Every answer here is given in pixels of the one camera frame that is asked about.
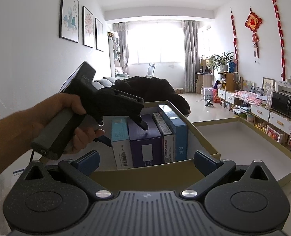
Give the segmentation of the person left forearm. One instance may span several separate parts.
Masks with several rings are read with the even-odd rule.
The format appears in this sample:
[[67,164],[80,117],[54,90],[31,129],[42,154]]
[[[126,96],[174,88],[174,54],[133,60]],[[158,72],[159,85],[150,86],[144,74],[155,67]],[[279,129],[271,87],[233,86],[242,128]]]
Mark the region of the person left forearm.
[[0,120],[0,174],[25,152],[43,126],[37,122],[34,107]]

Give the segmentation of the person left hand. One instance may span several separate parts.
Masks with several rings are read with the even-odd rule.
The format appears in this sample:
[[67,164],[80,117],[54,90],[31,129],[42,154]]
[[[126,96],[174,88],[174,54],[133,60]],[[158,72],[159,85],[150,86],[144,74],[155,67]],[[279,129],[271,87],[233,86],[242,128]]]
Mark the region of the person left hand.
[[58,159],[64,152],[80,151],[104,134],[93,119],[87,116],[80,97],[59,93],[31,109],[33,151]]

